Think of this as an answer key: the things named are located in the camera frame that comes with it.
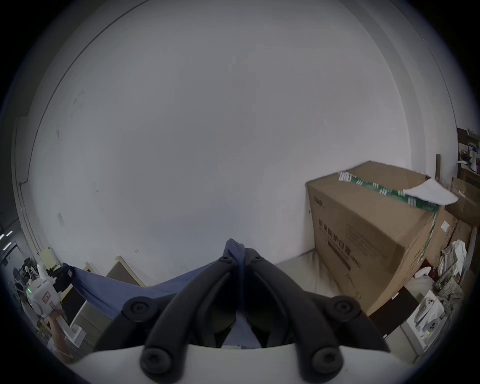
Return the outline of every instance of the green tape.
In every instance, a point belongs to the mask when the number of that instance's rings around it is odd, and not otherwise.
[[[412,207],[416,207],[419,209],[423,209],[424,211],[430,211],[433,212],[433,221],[432,221],[432,228],[430,229],[430,233],[428,235],[427,242],[425,243],[425,247],[423,247],[423,251],[421,253],[421,257],[419,258],[417,264],[420,264],[423,262],[423,258],[425,257],[425,253],[427,251],[428,244],[430,243],[430,240],[433,235],[433,229],[435,228],[435,223],[437,222],[437,217],[438,217],[438,209],[440,206],[435,203],[431,203],[429,201],[425,201],[422,199],[419,199],[418,197],[415,196],[408,196],[405,195],[403,191],[398,191],[394,189],[390,189],[387,187],[384,187],[382,185],[379,185],[377,183],[365,181],[355,175],[352,175],[348,171],[342,171],[339,172],[340,177],[338,178],[339,181],[347,181],[347,182],[352,182],[357,185],[361,185],[362,187],[368,188],[372,191],[378,192],[379,194],[383,196],[389,196],[394,199],[403,201],[404,203],[411,205]]]

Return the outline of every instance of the white robot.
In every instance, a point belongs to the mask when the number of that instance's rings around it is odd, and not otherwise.
[[[53,287],[56,277],[50,277],[42,264],[38,264],[37,268],[39,277],[29,281],[26,293],[28,302],[35,313],[45,318],[53,310],[61,309],[60,294]],[[69,327],[62,316],[57,317],[57,322],[64,332],[65,338],[77,348],[80,347],[85,338],[85,331],[75,324]]]

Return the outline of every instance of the cardboard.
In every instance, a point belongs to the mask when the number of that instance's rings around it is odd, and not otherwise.
[[[472,227],[467,223],[459,220],[455,226],[455,230],[452,234],[448,245],[457,240],[462,240],[465,243],[465,249],[468,251],[468,245],[470,243],[470,234],[472,233]]]
[[[427,178],[372,161],[350,172],[395,190]],[[433,212],[338,179],[336,173],[307,183],[315,248],[343,293],[370,315],[417,271]]]
[[[450,191],[459,199],[456,203],[448,205],[446,210],[471,227],[478,228],[480,224],[480,189],[454,177]]]
[[[443,207],[440,208],[432,239],[425,253],[425,259],[430,263],[432,269],[436,270],[438,267],[442,249],[445,249],[450,243],[457,222],[456,217],[445,211]]]

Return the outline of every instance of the human hand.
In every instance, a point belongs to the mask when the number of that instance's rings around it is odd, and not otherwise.
[[[65,311],[63,309],[54,309],[50,315],[48,315],[48,324],[50,328],[56,327],[58,323],[55,321],[57,317],[62,316],[65,319]]]

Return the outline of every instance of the crumpled paper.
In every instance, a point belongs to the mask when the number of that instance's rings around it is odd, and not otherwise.
[[[455,313],[463,301],[463,291],[458,286],[456,281],[451,277],[446,284],[435,284],[434,289],[439,289],[440,291],[436,294],[437,298],[440,300],[444,306],[445,313],[449,318],[451,318],[452,313]]]
[[[442,257],[437,268],[438,276],[442,277],[448,271],[455,278],[455,281],[459,282],[466,256],[465,243],[462,240],[453,241],[442,250]]]

